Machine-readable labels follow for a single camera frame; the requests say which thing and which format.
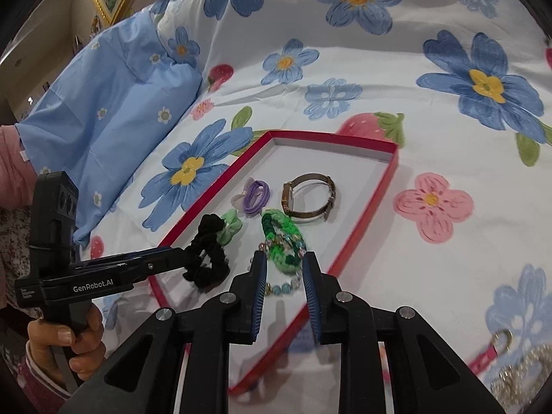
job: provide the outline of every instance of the pink strap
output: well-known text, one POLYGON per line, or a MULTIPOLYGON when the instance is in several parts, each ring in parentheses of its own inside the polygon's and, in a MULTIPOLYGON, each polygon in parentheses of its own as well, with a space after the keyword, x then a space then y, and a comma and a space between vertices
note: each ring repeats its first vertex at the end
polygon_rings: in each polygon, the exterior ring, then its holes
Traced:
POLYGON ((475 375, 479 375, 489 366, 489 364, 493 361, 493 359, 495 359, 498 355, 499 354, 496 352, 495 346, 490 344, 483 353, 478 355, 467 366, 475 375))

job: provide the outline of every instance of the purple hair tie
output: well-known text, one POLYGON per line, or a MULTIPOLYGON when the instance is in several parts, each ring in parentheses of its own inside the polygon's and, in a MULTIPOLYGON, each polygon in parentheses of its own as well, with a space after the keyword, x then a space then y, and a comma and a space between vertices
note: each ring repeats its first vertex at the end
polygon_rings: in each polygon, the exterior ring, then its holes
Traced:
POLYGON ((244 197, 244 212, 255 216, 270 199, 270 188, 262 180, 254 180, 249 186, 244 197))

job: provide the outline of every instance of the silver glitter object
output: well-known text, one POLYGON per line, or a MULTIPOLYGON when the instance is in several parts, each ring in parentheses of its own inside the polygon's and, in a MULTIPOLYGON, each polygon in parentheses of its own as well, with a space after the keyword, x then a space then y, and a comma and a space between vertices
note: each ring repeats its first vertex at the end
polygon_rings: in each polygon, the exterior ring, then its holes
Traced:
POLYGON ((533 347, 516 364, 507 365, 491 383, 491 393, 505 411, 513 406, 529 404, 543 387, 552 372, 552 345, 533 347), (540 363, 540 374, 530 387, 524 387, 523 380, 529 369, 540 363))

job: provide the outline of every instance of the green braided hair tie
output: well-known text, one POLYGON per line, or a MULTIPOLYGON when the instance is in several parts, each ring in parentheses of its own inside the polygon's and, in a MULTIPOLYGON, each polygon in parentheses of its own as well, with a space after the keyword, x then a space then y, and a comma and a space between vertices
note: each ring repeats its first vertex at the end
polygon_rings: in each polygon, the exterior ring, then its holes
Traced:
POLYGON ((306 252, 306 244, 299 229, 288 215, 276 208, 264 210, 260 222, 269 260, 284 274, 296 273, 301 269, 301 259, 306 252), (286 249, 291 249, 293 255, 286 254, 286 249))
POLYGON ((242 228, 244 223, 238 218, 238 211, 235 208, 230 208, 224 215, 221 216, 224 221, 224 229, 216 234, 216 241, 221 246, 230 243, 232 238, 242 228))

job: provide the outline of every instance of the human hand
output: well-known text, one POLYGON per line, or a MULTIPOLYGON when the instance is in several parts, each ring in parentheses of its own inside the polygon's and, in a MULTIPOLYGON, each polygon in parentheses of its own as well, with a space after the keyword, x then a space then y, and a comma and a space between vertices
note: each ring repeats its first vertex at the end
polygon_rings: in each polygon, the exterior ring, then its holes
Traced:
POLYGON ((106 346, 101 342, 104 328, 100 310, 92 304, 86 317, 88 327, 77 336, 69 327, 44 319, 29 322, 27 327, 32 360, 41 371, 61 386, 64 386, 63 377, 50 351, 51 345, 71 346, 77 356, 69 360, 69 366, 84 381, 105 361, 106 346))

